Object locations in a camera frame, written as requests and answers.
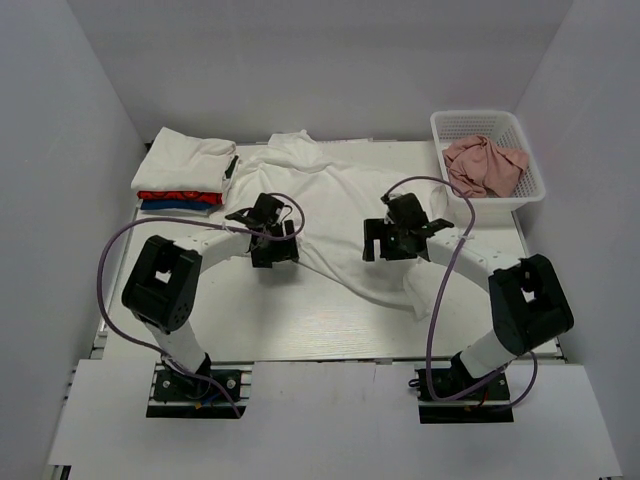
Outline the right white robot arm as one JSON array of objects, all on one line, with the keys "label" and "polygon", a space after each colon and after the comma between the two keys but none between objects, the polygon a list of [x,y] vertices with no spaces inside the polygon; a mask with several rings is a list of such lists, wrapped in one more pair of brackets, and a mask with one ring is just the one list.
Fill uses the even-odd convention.
[{"label": "right white robot arm", "polygon": [[413,193],[384,196],[387,213],[363,223],[363,259],[412,260],[444,267],[443,277],[458,274],[489,296],[488,333],[455,354],[445,384],[431,376],[426,388],[443,401],[472,399],[513,360],[571,330],[575,320],[551,261],[500,253],[473,239],[454,235],[451,222],[431,220]]}]

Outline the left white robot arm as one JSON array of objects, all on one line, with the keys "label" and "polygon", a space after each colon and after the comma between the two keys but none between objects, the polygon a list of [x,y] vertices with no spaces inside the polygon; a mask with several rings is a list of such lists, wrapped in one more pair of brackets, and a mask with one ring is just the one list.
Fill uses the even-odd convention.
[{"label": "left white robot arm", "polygon": [[251,207],[221,224],[194,221],[200,230],[179,238],[149,237],[134,264],[121,301],[155,339],[155,348],[179,371],[177,387],[199,399],[211,387],[207,353],[190,325],[202,273],[232,258],[247,257],[257,269],[299,260],[297,236],[305,225],[286,215],[301,207],[281,193],[261,193]]}]

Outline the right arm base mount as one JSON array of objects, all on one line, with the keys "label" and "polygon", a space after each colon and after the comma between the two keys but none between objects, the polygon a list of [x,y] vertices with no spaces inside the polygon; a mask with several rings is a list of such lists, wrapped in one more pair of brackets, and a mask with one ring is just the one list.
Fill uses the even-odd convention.
[{"label": "right arm base mount", "polygon": [[416,369],[408,388],[417,395],[423,425],[507,424],[514,422],[504,368],[474,379],[460,355],[449,366]]}]

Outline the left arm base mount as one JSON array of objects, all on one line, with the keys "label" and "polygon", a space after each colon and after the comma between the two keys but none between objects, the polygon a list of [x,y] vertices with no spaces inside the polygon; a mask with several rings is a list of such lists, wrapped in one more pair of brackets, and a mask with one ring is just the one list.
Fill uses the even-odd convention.
[{"label": "left arm base mount", "polygon": [[196,380],[157,362],[147,401],[146,417],[155,419],[238,420],[248,405],[251,364],[213,364],[209,376],[221,388]]}]

